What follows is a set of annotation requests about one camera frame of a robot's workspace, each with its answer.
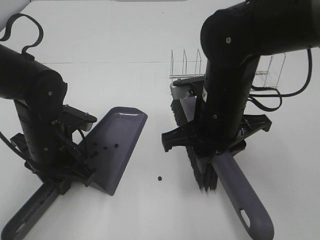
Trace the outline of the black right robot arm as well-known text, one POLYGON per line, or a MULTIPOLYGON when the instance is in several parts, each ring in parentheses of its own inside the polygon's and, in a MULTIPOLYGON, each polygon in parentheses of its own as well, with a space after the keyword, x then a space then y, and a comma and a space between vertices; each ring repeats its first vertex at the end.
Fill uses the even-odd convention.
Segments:
POLYGON ((176 80, 196 96, 194 118, 161 136, 165 151, 193 147, 202 156, 239 149, 259 130, 268 131, 265 115, 244 110, 261 56, 320 45, 317 0, 247 0, 217 10, 200 31, 207 58, 203 77, 176 80))

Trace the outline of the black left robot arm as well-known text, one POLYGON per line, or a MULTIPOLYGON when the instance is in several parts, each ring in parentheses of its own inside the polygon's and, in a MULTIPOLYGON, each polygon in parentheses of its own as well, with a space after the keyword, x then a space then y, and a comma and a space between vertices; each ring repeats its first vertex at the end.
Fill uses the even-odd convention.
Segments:
POLYGON ((72 134, 89 131, 97 118, 65 105, 67 90, 57 71, 1 46, 0 96, 13 100, 22 128, 7 144, 42 181, 89 186, 96 171, 87 165, 86 152, 72 134))

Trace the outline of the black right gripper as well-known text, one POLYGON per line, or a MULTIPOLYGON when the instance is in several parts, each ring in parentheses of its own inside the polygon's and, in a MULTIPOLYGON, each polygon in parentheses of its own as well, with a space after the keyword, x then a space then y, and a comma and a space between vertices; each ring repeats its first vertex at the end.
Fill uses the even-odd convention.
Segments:
POLYGON ((225 132, 204 134, 200 132, 198 123, 192 120, 169 132, 162 133, 161 142, 165 152, 177 146, 208 149, 213 153, 216 151, 224 152, 259 130, 268 132, 271 125, 272 121, 265 114, 244 114, 236 131, 236 135, 231 139, 222 140, 218 139, 218 137, 225 137, 227 135, 225 132))

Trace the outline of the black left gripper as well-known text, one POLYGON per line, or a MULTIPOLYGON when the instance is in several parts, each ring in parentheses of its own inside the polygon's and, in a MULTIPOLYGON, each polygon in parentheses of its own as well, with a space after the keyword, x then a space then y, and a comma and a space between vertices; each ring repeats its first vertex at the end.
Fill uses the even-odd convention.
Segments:
POLYGON ((22 133, 11 137, 10 143, 15 150, 26 157, 24 167, 37 175, 42 182, 46 180, 58 182, 56 188, 60 195, 64 195, 71 188, 72 182, 80 182, 89 186, 96 178, 95 168, 89 167, 86 163, 77 162, 68 152, 58 153, 52 164, 38 163, 32 160, 25 136, 22 133))

